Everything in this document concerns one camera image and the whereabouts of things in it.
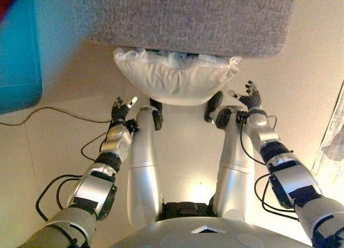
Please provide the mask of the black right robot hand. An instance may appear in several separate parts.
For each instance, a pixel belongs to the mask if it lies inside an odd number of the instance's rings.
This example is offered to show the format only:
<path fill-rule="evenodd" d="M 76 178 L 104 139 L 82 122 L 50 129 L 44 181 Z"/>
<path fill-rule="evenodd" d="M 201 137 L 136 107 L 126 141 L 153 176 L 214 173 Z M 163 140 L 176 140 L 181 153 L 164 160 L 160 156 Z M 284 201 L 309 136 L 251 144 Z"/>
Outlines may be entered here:
<path fill-rule="evenodd" d="M 227 93 L 230 97 L 244 104 L 249 110 L 253 108 L 261 109 L 262 100 L 256 85 L 252 81 L 248 81 L 245 88 L 246 95 L 239 94 L 233 90 L 228 90 Z"/>

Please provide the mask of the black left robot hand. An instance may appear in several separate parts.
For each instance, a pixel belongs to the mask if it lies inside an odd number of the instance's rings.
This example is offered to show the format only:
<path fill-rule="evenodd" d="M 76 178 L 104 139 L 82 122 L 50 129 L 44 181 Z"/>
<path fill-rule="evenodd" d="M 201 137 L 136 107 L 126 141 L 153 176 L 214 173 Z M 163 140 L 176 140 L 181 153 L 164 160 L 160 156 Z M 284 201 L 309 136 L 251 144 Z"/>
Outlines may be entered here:
<path fill-rule="evenodd" d="M 138 101 L 137 96 L 134 96 L 133 98 L 131 98 L 127 103 L 124 103 L 121 97 L 117 97 L 112 106 L 112 111 L 111 111 L 112 122 L 113 123 L 124 122 L 126 116 L 128 115 L 128 112 L 137 101 Z"/>

